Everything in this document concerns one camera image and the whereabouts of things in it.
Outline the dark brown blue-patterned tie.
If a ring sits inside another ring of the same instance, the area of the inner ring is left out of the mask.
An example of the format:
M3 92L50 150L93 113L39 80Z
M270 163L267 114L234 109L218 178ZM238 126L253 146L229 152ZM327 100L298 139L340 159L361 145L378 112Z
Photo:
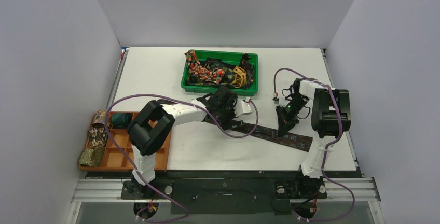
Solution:
M241 134L248 134L252 131L254 124L238 121L238 125L234 125L232 129L227 131L235 131ZM283 146L292 147L301 151L308 152L311 144L312 137L304 136L300 134L294 134L287 132L286 134L278 137L278 130L258 125L256 129L250 134L250 136L257 137L266 141L270 141Z

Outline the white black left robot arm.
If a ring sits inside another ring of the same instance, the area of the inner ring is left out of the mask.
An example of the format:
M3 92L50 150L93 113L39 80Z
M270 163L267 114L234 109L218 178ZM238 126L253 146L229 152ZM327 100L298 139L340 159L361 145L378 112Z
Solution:
M134 191L142 198L149 198L155 191L155 154L163 146L171 129L191 122L212 121L223 130L232 128L237 112L238 95L221 86L193 100L190 104L160 104L149 101L127 127L133 149L132 181Z

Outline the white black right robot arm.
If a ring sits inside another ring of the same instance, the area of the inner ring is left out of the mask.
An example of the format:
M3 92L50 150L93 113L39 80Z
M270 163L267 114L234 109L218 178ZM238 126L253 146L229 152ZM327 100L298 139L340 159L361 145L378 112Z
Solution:
M301 198L325 193L324 168L333 146L351 126L349 92L334 89L319 81L297 78L292 85L291 100L286 106L276 106L278 135L284 136L299 123L298 113L312 102L312 143L300 174L293 181L293 191Z

